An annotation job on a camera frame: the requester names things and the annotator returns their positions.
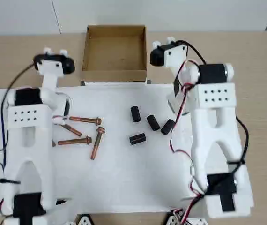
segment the screw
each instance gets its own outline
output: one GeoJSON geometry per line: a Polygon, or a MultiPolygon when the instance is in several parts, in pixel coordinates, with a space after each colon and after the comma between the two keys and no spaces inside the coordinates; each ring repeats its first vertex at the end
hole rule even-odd
{"type": "Polygon", "coordinates": [[[105,133],[105,129],[103,127],[98,127],[97,132],[98,132],[98,134],[97,134],[97,137],[96,137],[96,140],[95,140],[95,144],[94,144],[94,148],[93,148],[93,151],[92,151],[91,160],[94,160],[95,157],[96,157],[96,153],[97,153],[97,150],[98,150],[100,139],[101,139],[102,134],[105,133]]]}
{"type": "Polygon", "coordinates": [[[65,124],[65,125],[61,125],[63,128],[71,131],[73,134],[76,134],[77,136],[81,137],[82,134],[81,132],[79,132],[78,130],[74,129],[73,127],[71,127],[70,125],[68,124],[65,124]]]}
{"type": "Polygon", "coordinates": [[[71,140],[65,140],[65,141],[58,141],[58,145],[63,145],[63,144],[80,144],[80,143],[90,144],[91,142],[92,142],[92,138],[86,136],[85,138],[71,139],[71,140]]]}
{"type": "Polygon", "coordinates": [[[90,118],[70,116],[69,120],[86,122],[86,123],[95,123],[96,126],[99,126],[101,124],[101,119],[98,117],[96,119],[90,119],[90,118]]]}

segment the cardboard box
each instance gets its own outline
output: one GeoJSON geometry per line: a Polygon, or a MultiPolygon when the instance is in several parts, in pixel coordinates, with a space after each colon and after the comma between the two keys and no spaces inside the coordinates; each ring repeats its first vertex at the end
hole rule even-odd
{"type": "Polygon", "coordinates": [[[88,26],[82,69],[87,82],[144,82],[146,27],[88,26]]]}

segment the white base board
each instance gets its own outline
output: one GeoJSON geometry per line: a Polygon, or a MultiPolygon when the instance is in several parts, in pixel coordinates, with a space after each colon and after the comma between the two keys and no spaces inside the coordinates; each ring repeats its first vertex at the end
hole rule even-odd
{"type": "MultiPolygon", "coordinates": [[[[95,124],[67,121],[83,135],[91,136],[92,144],[57,145],[53,148],[57,197],[78,199],[82,213],[168,211],[182,207],[183,199],[193,197],[188,188],[190,161],[184,154],[171,152],[171,133],[163,135],[159,130],[152,131],[146,120],[147,116],[154,114],[161,127],[168,119],[175,120],[166,98],[172,90],[171,84],[139,83],[58,88],[72,99],[70,115],[102,118],[101,126],[106,133],[96,159],[92,161],[95,124]],[[132,122],[130,108],[134,105],[140,110],[139,123],[132,122]],[[139,133],[145,133],[147,141],[131,145],[129,136],[139,133]]],[[[0,103],[3,93],[4,90],[0,90],[0,103]]],[[[77,137],[71,132],[55,126],[55,142],[74,138],[77,137]]],[[[189,115],[181,118],[173,132],[172,143],[175,149],[190,152],[192,130],[189,115]]],[[[225,157],[217,145],[213,146],[206,167],[210,173],[228,171],[225,157]]],[[[22,192],[40,190],[39,178],[32,169],[33,165],[29,164],[26,173],[22,174],[22,192]]]]}

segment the metal bracket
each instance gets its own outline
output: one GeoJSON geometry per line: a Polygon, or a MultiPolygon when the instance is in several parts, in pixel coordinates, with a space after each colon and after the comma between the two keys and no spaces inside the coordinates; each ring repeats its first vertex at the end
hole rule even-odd
{"type": "MultiPolygon", "coordinates": [[[[165,225],[179,225],[175,216],[171,215],[167,219],[165,225]]],[[[204,218],[188,218],[185,222],[185,225],[208,225],[207,221],[204,218]]]]}

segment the black cylindrical object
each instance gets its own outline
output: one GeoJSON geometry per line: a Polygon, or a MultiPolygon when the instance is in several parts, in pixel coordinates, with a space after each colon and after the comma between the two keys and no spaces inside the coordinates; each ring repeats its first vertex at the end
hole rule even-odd
{"type": "Polygon", "coordinates": [[[171,131],[171,129],[174,127],[174,125],[175,125],[175,122],[171,119],[168,119],[168,121],[165,123],[165,125],[161,129],[161,132],[164,135],[167,135],[171,131]]]}
{"type": "Polygon", "coordinates": [[[129,137],[129,141],[131,144],[141,143],[141,142],[146,141],[146,136],[144,133],[139,134],[139,135],[135,135],[135,136],[131,136],[131,137],[129,137]]]}
{"type": "Polygon", "coordinates": [[[133,106],[130,108],[130,110],[132,111],[133,121],[135,123],[140,122],[141,117],[140,117],[139,108],[137,106],[133,106]]]}
{"type": "Polygon", "coordinates": [[[147,121],[149,123],[149,125],[151,126],[153,131],[157,131],[160,128],[160,125],[158,125],[156,118],[154,117],[154,115],[150,115],[147,117],[147,121]]]}

